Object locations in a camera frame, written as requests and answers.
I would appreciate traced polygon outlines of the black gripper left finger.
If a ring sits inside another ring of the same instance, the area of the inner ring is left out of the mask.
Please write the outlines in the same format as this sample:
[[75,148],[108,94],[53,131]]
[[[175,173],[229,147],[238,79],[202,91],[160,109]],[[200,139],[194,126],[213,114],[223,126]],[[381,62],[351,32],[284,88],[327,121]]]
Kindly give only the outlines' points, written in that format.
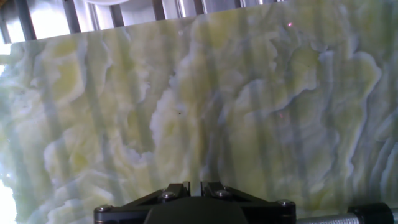
[[156,190],[120,207],[108,204],[96,207],[94,209],[94,224],[144,223],[150,210],[155,206],[189,196],[189,181],[169,184],[165,189]]

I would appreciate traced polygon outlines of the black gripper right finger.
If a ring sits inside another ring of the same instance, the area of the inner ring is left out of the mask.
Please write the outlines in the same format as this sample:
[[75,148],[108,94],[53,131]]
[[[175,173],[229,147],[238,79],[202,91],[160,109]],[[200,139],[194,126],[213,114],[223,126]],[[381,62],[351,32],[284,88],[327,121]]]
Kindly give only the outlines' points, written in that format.
[[233,202],[243,212],[248,223],[295,224],[295,203],[282,199],[269,202],[221,182],[203,181],[201,196]]

